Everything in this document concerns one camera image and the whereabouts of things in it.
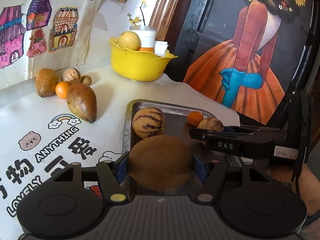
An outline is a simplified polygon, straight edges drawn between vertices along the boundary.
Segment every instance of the metal tray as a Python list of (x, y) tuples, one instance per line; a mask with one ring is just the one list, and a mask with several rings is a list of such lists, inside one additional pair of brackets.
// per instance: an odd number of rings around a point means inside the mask
[[(202, 109), (148, 100), (134, 100), (131, 101), (127, 106), (122, 153), (130, 151), (133, 146), (141, 140), (141, 138), (135, 134), (132, 128), (132, 119), (140, 109), (146, 107), (156, 107), (164, 112), (164, 134), (174, 136), (183, 141), (187, 146), (189, 146), (190, 152), (198, 153), (205, 161), (221, 158), (219, 153), (206, 149), (202, 142), (193, 140), (189, 136), (189, 131), (192, 126), (187, 121), (188, 114), (192, 111), (198, 111), (204, 116), (204, 118), (207, 118), (213, 116), (211, 113)], [(129, 191), (130, 196), (135, 194), (192, 196), (193, 194), (197, 193), (202, 184), (193, 174), (184, 184), (179, 185), (174, 189), (165, 190), (162, 192), (145, 189), (138, 185), (130, 176), (127, 177), (122, 186), (126, 189), (126, 191)]]

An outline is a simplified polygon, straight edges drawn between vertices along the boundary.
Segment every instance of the person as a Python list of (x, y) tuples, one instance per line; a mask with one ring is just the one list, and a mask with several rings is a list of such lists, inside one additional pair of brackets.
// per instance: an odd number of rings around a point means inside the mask
[(209, 49), (184, 82), (203, 95), (266, 124), (284, 96), (269, 68), (282, 22), (293, 23), (306, 0), (245, 0), (232, 40)]
[[(265, 169), (265, 172), (278, 181), (289, 183), (291, 189), (295, 191), (295, 181), (291, 182), (292, 167), (274, 166)], [(299, 178), (299, 189), (300, 197), (307, 207), (307, 225), (304, 225), (301, 230), (302, 236), (306, 235), (314, 240), (320, 240), (320, 181), (306, 164)]]

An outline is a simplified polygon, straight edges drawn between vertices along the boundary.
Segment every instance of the purple striped fruit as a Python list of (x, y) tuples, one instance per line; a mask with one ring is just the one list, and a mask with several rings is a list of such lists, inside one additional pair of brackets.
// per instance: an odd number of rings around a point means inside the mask
[(206, 119), (203, 119), (200, 122), (200, 124), (198, 125), (198, 128), (222, 132), (223, 131), (223, 123), (218, 118), (213, 116), (213, 117), (208, 117)]
[(159, 108), (144, 108), (133, 117), (132, 127), (136, 135), (145, 139), (164, 133), (164, 112)]

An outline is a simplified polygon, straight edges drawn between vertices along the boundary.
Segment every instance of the cloud illustration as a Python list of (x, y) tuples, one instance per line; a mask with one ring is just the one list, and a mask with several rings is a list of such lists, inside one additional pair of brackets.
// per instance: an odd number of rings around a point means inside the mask
[(80, 124), (80, 123), (81, 123), (81, 121), (80, 121), (79, 118), (74, 118), (74, 119), (70, 119), (67, 124), (75, 126), (75, 125)]
[(116, 161), (122, 154), (121, 153), (114, 153), (112, 151), (106, 151), (102, 154), (102, 156), (99, 158), (99, 162), (103, 161)]
[(54, 120), (51, 123), (48, 124), (49, 129), (57, 129), (60, 125), (62, 125), (61, 121)]

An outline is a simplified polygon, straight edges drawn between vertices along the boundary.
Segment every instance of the chinese character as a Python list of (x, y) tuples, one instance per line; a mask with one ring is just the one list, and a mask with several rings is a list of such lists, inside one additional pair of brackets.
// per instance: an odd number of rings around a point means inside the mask
[(2, 193), (2, 198), (5, 199), (8, 196), (7, 191), (5, 190), (3, 185), (0, 185), (0, 192)]
[(15, 168), (13, 168), (12, 166), (9, 166), (8, 170), (5, 173), (8, 177), (8, 179), (10, 179), (10, 180), (12, 179), (12, 176), (13, 176), (12, 183), (18, 182), (19, 184), (21, 184), (22, 181), (20, 178), (23, 178), (29, 172), (31, 173), (34, 171), (34, 167), (30, 163), (30, 161), (28, 161), (27, 159), (23, 159), (21, 161), (16, 160), (14, 162), (14, 166), (15, 166)]
[(90, 141), (77, 137), (76, 140), (71, 143), (68, 149), (72, 150), (74, 154), (80, 154), (81, 158), (85, 160), (86, 155), (92, 155), (97, 149), (89, 146)]
[[(58, 157), (56, 157), (52, 162), (50, 162), (45, 168), (44, 171), (45, 172), (49, 172), (51, 171), (55, 165), (57, 165), (58, 163), (60, 163), (63, 167), (66, 167), (69, 163), (67, 163), (65, 160), (63, 160), (63, 157), (60, 155)], [(51, 176), (53, 174), (56, 174), (58, 171), (61, 171), (62, 168), (56, 168), (53, 172), (51, 172)]]

